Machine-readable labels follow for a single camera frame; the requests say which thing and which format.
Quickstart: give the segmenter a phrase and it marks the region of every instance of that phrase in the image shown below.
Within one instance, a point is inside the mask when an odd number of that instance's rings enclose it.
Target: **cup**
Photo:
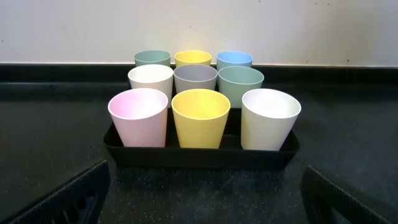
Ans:
[[[217,70],[228,66],[251,67],[253,56],[239,51],[225,51],[217,55]]]
[[[243,66],[230,66],[218,71],[220,93],[228,97],[232,108],[242,107],[245,92],[260,88],[264,76],[256,69]]]
[[[165,65],[170,66],[170,54],[163,50],[146,50],[135,54],[136,67],[141,65]]]
[[[129,72],[130,85],[135,88],[153,88],[166,94],[170,107],[173,89],[173,70],[165,65],[143,65]]]
[[[242,102],[243,149],[279,151],[301,111],[300,103],[271,89],[250,90]]]
[[[227,97],[213,90],[177,94],[172,108],[180,147],[219,148],[230,107]]]
[[[119,93],[108,104],[125,147],[164,147],[167,96],[159,90],[138,88]]]
[[[174,55],[175,66],[178,68],[182,65],[210,65],[211,54],[201,50],[185,50]]]
[[[177,93],[195,88],[214,90],[217,70],[207,65],[183,65],[174,70]]]

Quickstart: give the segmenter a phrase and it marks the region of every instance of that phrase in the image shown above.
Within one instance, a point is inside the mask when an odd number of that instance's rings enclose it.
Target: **pink cup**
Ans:
[[[126,147],[164,147],[167,96],[159,90],[136,88],[119,93],[108,111]]]

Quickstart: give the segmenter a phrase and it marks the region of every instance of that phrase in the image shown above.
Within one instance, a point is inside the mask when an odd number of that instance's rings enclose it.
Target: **black countertop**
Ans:
[[[108,101],[127,87],[0,84],[0,197],[102,157],[111,186],[99,223],[307,223],[299,184],[308,164],[398,208],[397,85],[265,85],[302,105],[300,150],[280,172],[118,169],[103,136]]]

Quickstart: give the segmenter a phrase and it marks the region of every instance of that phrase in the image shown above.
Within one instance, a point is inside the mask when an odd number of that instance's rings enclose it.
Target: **cup rim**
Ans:
[[[223,77],[220,75],[221,71],[224,70],[224,69],[226,69],[226,68],[231,68],[231,67],[239,67],[239,68],[244,68],[244,69],[255,70],[256,73],[260,73],[260,74],[261,74],[261,76],[262,76],[261,81],[258,81],[258,82],[255,82],[255,83],[237,83],[237,82],[232,82],[232,81],[229,81],[229,80],[223,78]],[[222,79],[222,80],[224,80],[224,81],[226,81],[226,82],[233,83],[233,84],[237,84],[237,85],[255,85],[255,84],[258,84],[258,83],[262,83],[262,82],[264,81],[264,75],[263,75],[259,70],[256,70],[256,69],[251,68],[251,67],[246,67],[246,66],[227,66],[227,67],[224,67],[224,68],[222,68],[222,69],[220,69],[220,70],[218,71],[218,76],[219,76],[220,79]]]
[[[177,58],[177,55],[180,54],[180,53],[184,53],[184,52],[199,52],[199,53],[205,53],[205,54],[207,54],[207,56],[210,56],[210,58],[207,59],[207,60],[202,60],[202,61],[198,61],[198,62],[190,62],[190,61],[184,61],[184,60],[178,59],[178,58]],[[174,59],[175,59],[175,60],[178,60],[178,61],[183,62],[183,63],[203,63],[203,62],[207,62],[207,61],[211,60],[211,58],[212,58],[212,57],[211,57],[211,54],[210,54],[209,52],[205,52],[205,51],[202,51],[202,50],[182,50],[182,51],[179,51],[179,52],[175,53],[175,55],[174,55]]]
[[[229,61],[223,60],[223,59],[221,59],[221,58],[218,57],[218,56],[219,56],[220,54],[222,54],[222,53],[239,53],[239,54],[244,54],[244,55],[250,56],[250,57],[251,57],[251,60],[248,60],[247,62],[229,62]],[[252,62],[252,61],[254,60],[254,57],[253,57],[253,55],[251,55],[251,54],[249,54],[249,53],[246,53],[246,52],[243,52],[243,51],[239,51],[239,50],[227,50],[227,51],[218,53],[218,54],[217,54],[217,60],[220,60],[220,61],[226,62],[226,63],[240,64],[240,63]]]
[[[227,102],[228,102],[228,109],[227,109],[223,114],[221,114],[221,115],[219,115],[219,116],[215,116],[215,117],[213,117],[213,118],[194,118],[194,117],[191,117],[191,116],[187,116],[187,115],[181,114],[178,110],[176,110],[176,109],[174,108],[174,99],[176,99],[176,97],[177,97],[178,95],[180,95],[180,94],[182,94],[182,93],[185,93],[185,92],[188,92],[188,91],[212,91],[212,92],[215,92],[216,94],[221,95],[224,99],[227,100]],[[210,120],[212,120],[212,119],[220,118],[220,117],[226,115],[226,114],[230,111],[230,109],[231,109],[231,102],[229,101],[229,99],[228,99],[226,96],[224,96],[224,94],[222,94],[222,93],[220,93],[220,92],[217,92],[217,91],[214,91],[214,90],[207,90],[207,89],[191,89],[191,90],[182,91],[181,93],[178,93],[177,95],[175,95],[175,96],[173,97],[171,105],[172,105],[173,111],[175,111],[177,114],[183,116],[184,118],[194,119],[194,120],[199,120],[199,121],[210,121]]]
[[[281,94],[281,95],[284,95],[284,96],[286,96],[288,98],[293,99],[298,104],[298,111],[295,114],[293,114],[292,116],[286,116],[286,117],[283,117],[283,118],[281,118],[281,117],[273,117],[273,116],[266,116],[266,115],[254,112],[249,106],[247,106],[247,104],[245,104],[244,97],[246,96],[246,94],[248,94],[248,93],[250,93],[252,91],[264,91],[264,90],[278,92],[278,94]],[[258,88],[258,89],[253,89],[253,90],[249,90],[249,91],[245,92],[245,94],[242,96],[242,105],[244,107],[246,107],[252,113],[255,113],[256,115],[259,115],[259,116],[262,116],[262,117],[265,117],[265,118],[272,118],[272,119],[289,119],[289,118],[293,118],[294,116],[297,116],[301,112],[301,104],[296,98],[294,98],[290,94],[287,94],[287,93],[285,93],[283,91],[274,90],[274,89],[270,89],[270,88]]]
[[[119,95],[122,95],[122,94],[126,94],[127,92],[131,92],[131,91],[142,91],[142,90],[145,90],[145,91],[150,90],[150,91],[156,91],[156,92],[160,93],[160,94],[166,99],[166,101],[165,101],[166,104],[163,105],[163,106],[161,106],[161,107],[160,107],[161,110],[157,111],[155,114],[152,114],[152,115],[150,115],[150,116],[146,116],[146,117],[144,117],[144,118],[126,118],[126,117],[123,117],[123,116],[116,115],[115,113],[112,112],[110,106],[111,106],[112,101],[113,101],[114,99],[116,99],[116,97],[118,97]],[[123,119],[123,120],[126,120],[126,121],[139,121],[139,120],[151,118],[151,117],[153,117],[153,116],[159,114],[159,113],[162,112],[165,108],[167,108],[168,103],[169,103],[169,99],[167,98],[166,94],[164,94],[164,92],[162,92],[162,91],[160,91],[160,90],[156,90],[156,89],[153,89],[153,88],[136,88],[136,89],[133,89],[133,90],[126,90],[126,91],[123,91],[123,92],[121,92],[121,93],[118,93],[116,96],[112,97],[112,99],[111,99],[111,100],[109,101],[109,103],[108,103],[108,112],[109,112],[112,116],[115,116],[115,117],[117,117],[117,118],[119,118],[119,119]]]
[[[182,66],[179,66],[178,68],[175,68],[175,69],[174,69],[174,77],[175,77],[175,78],[178,78],[179,80],[183,80],[183,81],[186,81],[186,82],[200,83],[200,82],[208,82],[208,81],[210,81],[210,80],[213,80],[213,79],[217,78],[217,76],[218,76],[217,69],[215,69],[215,68],[213,68],[213,67],[211,67],[211,66],[208,66],[208,65],[200,65],[200,64],[198,64],[198,65],[193,65],[193,66],[204,66],[204,67],[209,67],[209,68],[213,69],[213,70],[216,72],[216,75],[215,75],[213,78],[209,78],[209,79],[207,79],[207,80],[200,80],[200,81],[187,80],[187,79],[178,77],[178,76],[175,74],[175,71],[176,71],[177,69],[182,68],[182,67],[185,67],[185,66],[192,66],[192,65],[182,65]]]
[[[138,54],[144,53],[144,52],[165,52],[165,53],[167,53],[169,56],[168,56],[167,58],[162,59],[162,60],[151,60],[151,61],[139,60],[139,59],[136,58],[136,56],[137,56]],[[144,62],[144,63],[151,63],[151,62],[153,63],[153,62],[161,62],[161,61],[163,61],[163,60],[167,60],[167,59],[169,59],[170,57],[171,57],[170,53],[168,53],[168,52],[165,51],[165,50],[144,50],[144,51],[142,51],[142,52],[136,53],[136,54],[134,55],[134,60],[137,60],[138,62]]]
[[[156,81],[156,82],[140,82],[140,81],[137,81],[136,79],[131,78],[131,74],[132,74],[133,71],[137,71],[137,70],[140,70],[140,69],[145,69],[145,68],[147,68],[147,67],[163,67],[163,68],[165,68],[165,69],[167,69],[167,70],[169,70],[169,71],[171,70],[171,73],[170,73],[169,76],[167,76],[167,77],[165,77],[165,78],[163,78],[163,79],[161,79],[161,80],[159,80],[159,81]],[[129,71],[129,73],[127,74],[127,77],[129,78],[129,80],[131,80],[131,81],[133,81],[133,82],[137,82],[137,83],[160,83],[160,82],[162,82],[162,81],[168,80],[170,77],[173,77],[173,74],[174,74],[174,71],[173,71],[173,69],[170,68],[169,66],[166,66],[166,65],[157,65],[157,64],[150,64],[150,65],[141,65],[141,66],[138,66],[138,67],[135,67],[135,68],[131,69],[131,70]]]

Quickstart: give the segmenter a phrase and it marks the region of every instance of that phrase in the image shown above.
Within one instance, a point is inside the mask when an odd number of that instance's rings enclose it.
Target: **yellow cup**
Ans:
[[[182,65],[210,65],[211,54],[201,50],[185,50],[174,55],[175,66],[179,67]]]
[[[213,90],[177,94],[172,108],[180,147],[219,148],[230,107],[228,98]]]

